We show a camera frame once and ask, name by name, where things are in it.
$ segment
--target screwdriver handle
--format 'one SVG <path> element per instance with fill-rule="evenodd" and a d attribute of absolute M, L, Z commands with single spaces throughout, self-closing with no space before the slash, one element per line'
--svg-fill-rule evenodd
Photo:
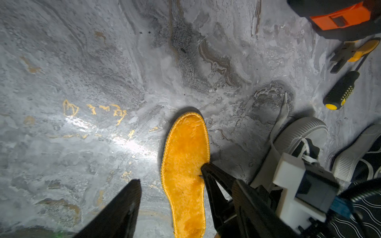
<path fill-rule="evenodd" d="M 337 81 L 331 91 L 329 91 L 327 96 L 323 99 L 323 103 L 326 108 L 330 110 L 340 109 L 352 93 L 355 87 L 355 81 L 359 78 L 359 76 L 359 72 L 350 71 L 339 81 Z"/>

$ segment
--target orange plastic part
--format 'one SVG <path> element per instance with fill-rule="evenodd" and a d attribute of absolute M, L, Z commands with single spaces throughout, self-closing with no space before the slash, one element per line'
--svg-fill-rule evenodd
<path fill-rule="evenodd" d="M 371 12 L 363 6 L 363 2 L 323 16 L 310 18 L 322 29 L 332 30 L 358 25 L 370 20 Z"/>

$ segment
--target marble floor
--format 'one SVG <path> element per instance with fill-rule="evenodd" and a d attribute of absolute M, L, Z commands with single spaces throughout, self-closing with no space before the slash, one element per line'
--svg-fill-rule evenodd
<path fill-rule="evenodd" d="M 0 21 L 0 234 L 78 232 L 138 178 L 134 237 L 173 237 L 160 162 L 186 110 L 205 118 L 214 164 L 246 182 L 284 92 L 287 123 L 327 124 L 326 169 L 381 116 L 381 48 L 329 111 L 323 96 L 353 64 L 330 74 L 339 42 L 286 0 L 4 0 Z M 214 237 L 207 197 L 205 209 Z"/>

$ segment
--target sneaker sole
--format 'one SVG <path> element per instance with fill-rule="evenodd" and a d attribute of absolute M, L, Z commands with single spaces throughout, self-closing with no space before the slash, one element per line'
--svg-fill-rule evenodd
<path fill-rule="evenodd" d="M 376 139 L 381 135 L 381 125 L 376 124 L 364 130 L 359 138 L 336 157 L 333 164 L 333 176 L 350 182 L 359 160 L 369 151 Z"/>
<path fill-rule="evenodd" d="M 280 155 L 284 152 L 292 154 L 292 152 L 299 145 L 301 138 L 310 138 L 313 132 L 319 131 L 321 133 L 322 140 L 326 140 L 328 136 L 328 128 L 324 122 L 315 117 L 304 117 L 296 120 L 289 125 L 275 140 L 274 147 L 278 150 Z M 257 188 L 259 185 L 263 185 L 268 192 L 271 192 L 274 185 L 272 179 L 275 174 L 275 170 L 278 166 L 278 160 L 273 155 L 275 151 L 270 150 L 267 155 L 261 170 L 254 178 L 254 181 L 250 184 L 251 187 Z"/>

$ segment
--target screwdriver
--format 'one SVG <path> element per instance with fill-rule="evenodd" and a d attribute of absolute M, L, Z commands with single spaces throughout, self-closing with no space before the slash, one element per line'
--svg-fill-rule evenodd
<path fill-rule="evenodd" d="M 378 40 L 377 42 L 374 42 L 376 46 L 379 43 L 379 39 L 380 38 L 372 39 Z M 356 69 L 354 71 L 349 71 L 346 75 L 344 75 L 339 81 L 337 81 L 337 83 L 333 86 L 331 91 L 329 91 L 329 93 L 323 99 L 323 103 L 326 106 L 326 108 L 330 110 L 338 110 L 345 104 L 345 102 L 348 100 L 348 97 L 352 94 L 352 91 L 355 86 L 355 81 L 360 76 L 358 70 L 360 69 L 364 61 L 367 59 L 370 52 L 371 51 L 368 51 L 367 54 L 363 54 L 363 59 L 360 61 Z"/>

